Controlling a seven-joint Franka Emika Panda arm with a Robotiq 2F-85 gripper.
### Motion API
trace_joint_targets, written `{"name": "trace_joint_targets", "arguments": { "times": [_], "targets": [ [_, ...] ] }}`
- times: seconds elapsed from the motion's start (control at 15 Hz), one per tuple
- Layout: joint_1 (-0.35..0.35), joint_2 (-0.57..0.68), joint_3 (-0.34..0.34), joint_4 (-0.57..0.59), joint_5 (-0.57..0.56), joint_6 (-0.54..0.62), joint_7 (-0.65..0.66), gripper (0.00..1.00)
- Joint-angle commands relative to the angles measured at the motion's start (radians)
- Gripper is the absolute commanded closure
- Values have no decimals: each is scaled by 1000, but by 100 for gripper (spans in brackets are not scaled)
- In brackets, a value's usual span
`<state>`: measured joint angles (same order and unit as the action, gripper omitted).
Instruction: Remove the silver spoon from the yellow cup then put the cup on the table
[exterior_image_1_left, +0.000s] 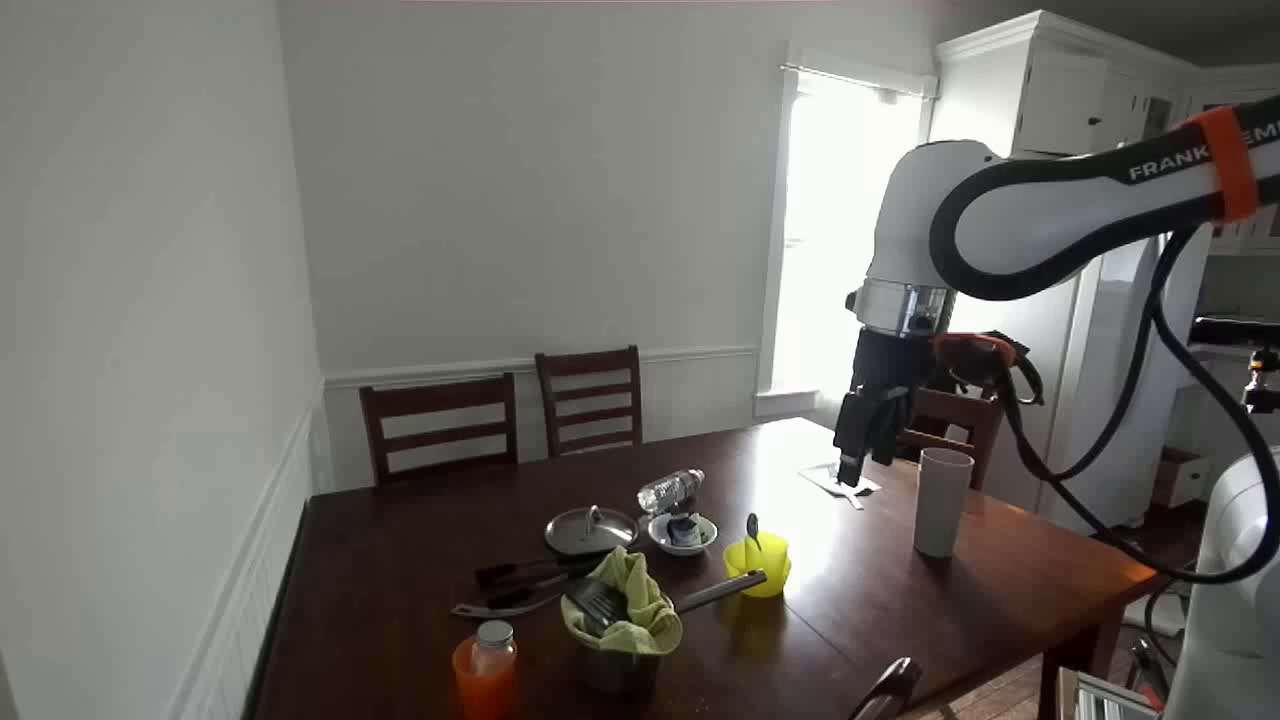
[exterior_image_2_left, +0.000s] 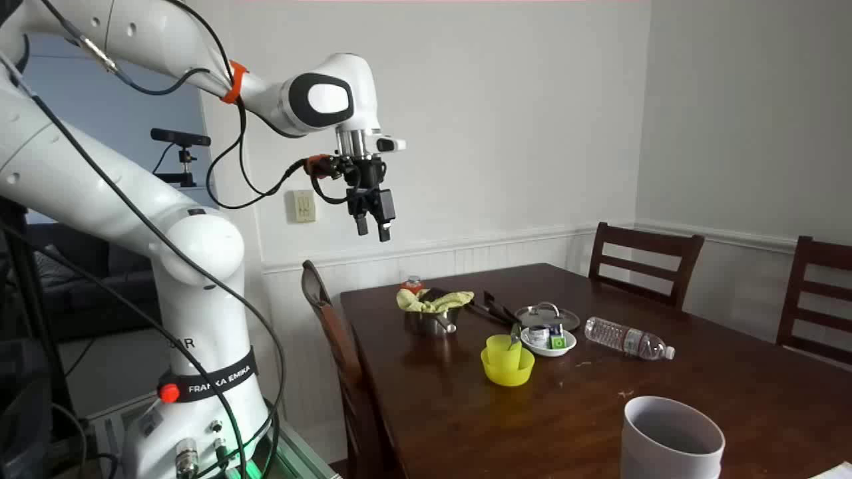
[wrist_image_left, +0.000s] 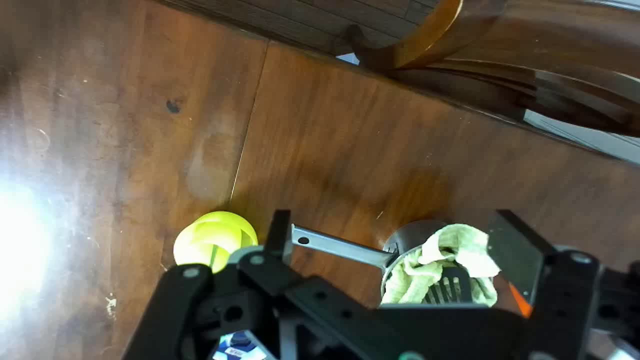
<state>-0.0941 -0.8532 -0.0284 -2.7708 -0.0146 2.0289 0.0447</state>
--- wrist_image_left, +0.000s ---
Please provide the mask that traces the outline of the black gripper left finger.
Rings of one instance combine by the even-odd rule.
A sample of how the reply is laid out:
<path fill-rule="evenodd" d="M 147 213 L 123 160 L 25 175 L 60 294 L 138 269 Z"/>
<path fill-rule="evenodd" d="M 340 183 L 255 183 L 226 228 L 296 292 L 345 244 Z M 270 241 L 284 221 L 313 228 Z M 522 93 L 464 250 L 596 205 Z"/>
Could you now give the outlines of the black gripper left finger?
<path fill-rule="evenodd" d="M 276 211 L 269 228 L 265 250 L 283 263 L 289 263 L 293 255 L 291 235 L 291 211 Z"/>

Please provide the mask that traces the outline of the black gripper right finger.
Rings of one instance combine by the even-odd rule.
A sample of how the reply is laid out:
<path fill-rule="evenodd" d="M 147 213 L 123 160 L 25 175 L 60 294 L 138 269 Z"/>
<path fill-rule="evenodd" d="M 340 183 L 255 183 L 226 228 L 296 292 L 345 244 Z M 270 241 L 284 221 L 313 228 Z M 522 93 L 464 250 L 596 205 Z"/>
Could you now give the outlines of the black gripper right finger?
<path fill-rule="evenodd" d="M 533 309 L 546 260 L 556 248 L 513 211 L 498 211 L 491 226 L 491 259 L 513 288 L 521 309 Z"/>

